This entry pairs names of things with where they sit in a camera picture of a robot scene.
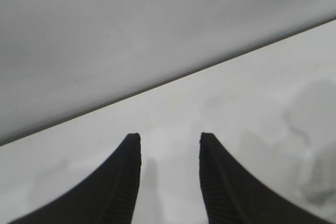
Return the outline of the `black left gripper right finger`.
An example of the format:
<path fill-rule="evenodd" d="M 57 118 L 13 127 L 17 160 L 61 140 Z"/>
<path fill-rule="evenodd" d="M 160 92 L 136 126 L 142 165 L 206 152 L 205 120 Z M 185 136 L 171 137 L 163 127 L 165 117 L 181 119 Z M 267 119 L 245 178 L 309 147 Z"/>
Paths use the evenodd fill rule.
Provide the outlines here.
<path fill-rule="evenodd" d="M 334 223 L 335 148 L 287 152 L 245 135 L 230 152 L 202 133 L 199 176 L 209 223 Z"/>

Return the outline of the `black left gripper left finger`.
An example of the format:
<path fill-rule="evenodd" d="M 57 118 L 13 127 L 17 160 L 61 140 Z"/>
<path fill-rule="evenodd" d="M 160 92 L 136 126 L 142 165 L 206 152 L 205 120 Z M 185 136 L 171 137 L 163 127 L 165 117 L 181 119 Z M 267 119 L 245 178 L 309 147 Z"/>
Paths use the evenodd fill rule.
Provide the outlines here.
<path fill-rule="evenodd" d="M 131 223 L 140 174 L 141 138 L 130 133 L 82 182 L 13 223 Z"/>

